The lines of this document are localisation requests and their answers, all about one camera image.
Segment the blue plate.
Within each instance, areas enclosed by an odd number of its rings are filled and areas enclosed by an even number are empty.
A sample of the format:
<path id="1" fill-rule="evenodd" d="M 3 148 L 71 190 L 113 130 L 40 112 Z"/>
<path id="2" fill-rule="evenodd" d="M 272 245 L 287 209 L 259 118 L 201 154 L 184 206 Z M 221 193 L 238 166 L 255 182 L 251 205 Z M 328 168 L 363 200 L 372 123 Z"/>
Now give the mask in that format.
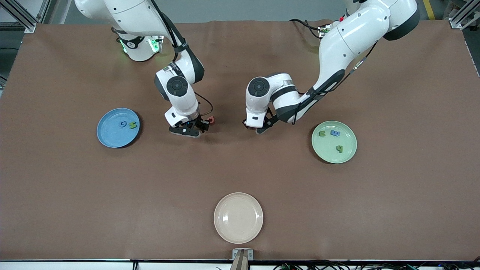
<path id="1" fill-rule="evenodd" d="M 121 121 L 126 121 L 126 127 L 119 127 Z M 137 122 L 137 128 L 130 129 L 128 124 Z M 109 148 L 122 148 L 130 145 L 141 130 L 141 120 L 136 112 L 127 108 L 112 109 L 99 120 L 96 135 L 101 144 Z"/>

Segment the green plate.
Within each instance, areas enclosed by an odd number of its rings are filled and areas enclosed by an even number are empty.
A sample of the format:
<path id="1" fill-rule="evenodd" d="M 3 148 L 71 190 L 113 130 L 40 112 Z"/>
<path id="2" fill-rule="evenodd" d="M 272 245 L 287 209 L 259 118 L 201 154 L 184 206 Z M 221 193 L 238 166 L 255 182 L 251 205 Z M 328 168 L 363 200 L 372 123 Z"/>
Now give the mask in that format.
<path id="1" fill-rule="evenodd" d="M 319 137 L 320 130 L 327 132 L 326 137 Z M 340 131 L 340 136 L 332 136 L 331 130 Z M 358 142 L 353 130 L 339 121 L 326 121 L 314 128 L 311 136 L 314 152 L 324 161 L 330 164 L 343 164 L 355 155 Z M 343 146 L 343 153 L 336 150 L 337 145 Z"/>

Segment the beige plate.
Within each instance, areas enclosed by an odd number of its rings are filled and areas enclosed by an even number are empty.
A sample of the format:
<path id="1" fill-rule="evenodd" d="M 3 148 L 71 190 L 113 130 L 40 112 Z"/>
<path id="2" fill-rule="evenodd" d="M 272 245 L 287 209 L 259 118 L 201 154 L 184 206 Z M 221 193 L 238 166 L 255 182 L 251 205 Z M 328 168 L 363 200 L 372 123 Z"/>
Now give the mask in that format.
<path id="1" fill-rule="evenodd" d="M 217 203 L 214 227 L 219 236 L 231 244 L 245 244 L 261 232 L 264 213 L 260 203 L 243 192 L 230 193 Z"/>

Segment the brown table mat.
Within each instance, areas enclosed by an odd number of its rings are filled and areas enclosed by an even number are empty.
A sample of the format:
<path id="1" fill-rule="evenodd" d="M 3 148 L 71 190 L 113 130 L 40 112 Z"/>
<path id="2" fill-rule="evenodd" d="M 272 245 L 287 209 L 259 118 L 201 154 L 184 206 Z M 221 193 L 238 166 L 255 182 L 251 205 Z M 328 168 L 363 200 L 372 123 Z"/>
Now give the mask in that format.
<path id="1" fill-rule="evenodd" d="M 154 85 L 171 55 L 130 60 L 108 25 L 39 25 L 0 98 L 0 259 L 223 259 L 214 228 L 233 192 L 262 205 L 257 259 L 472 260 L 480 256 L 480 78 L 463 33 L 423 21 L 380 40 L 296 125 L 242 125 L 245 90 L 287 72 L 317 80 L 318 41 L 292 22 L 178 24 L 214 104 L 199 138 L 171 134 Z M 141 130 L 109 148 L 99 120 L 131 109 Z M 317 125 L 355 133 L 352 159 L 312 148 Z"/>

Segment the white table edge rail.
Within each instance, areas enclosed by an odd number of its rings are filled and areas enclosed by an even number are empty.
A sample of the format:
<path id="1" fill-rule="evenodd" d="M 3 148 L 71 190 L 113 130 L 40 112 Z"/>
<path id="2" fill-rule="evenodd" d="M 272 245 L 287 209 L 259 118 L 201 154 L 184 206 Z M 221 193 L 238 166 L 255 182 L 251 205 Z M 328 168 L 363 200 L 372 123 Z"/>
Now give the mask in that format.
<path id="1" fill-rule="evenodd" d="M 0 270 L 230 270 L 231 263 L 130 262 L 130 261 L 12 261 Z"/>

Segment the aluminium frame profile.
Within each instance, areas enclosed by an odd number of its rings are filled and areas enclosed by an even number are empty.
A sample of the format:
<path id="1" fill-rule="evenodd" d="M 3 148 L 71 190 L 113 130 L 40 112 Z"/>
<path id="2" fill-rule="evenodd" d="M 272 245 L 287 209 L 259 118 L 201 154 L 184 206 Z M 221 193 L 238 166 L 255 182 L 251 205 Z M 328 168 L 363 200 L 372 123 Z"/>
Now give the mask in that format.
<path id="1" fill-rule="evenodd" d="M 453 29 L 466 29 L 476 26 L 480 20 L 480 0 L 450 0 L 460 6 L 453 16 L 449 17 L 449 23 Z"/>
<path id="2" fill-rule="evenodd" d="M 17 0 L 0 0 L 0 6 L 25 29 L 25 33 L 34 33 L 38 20 Z"/>

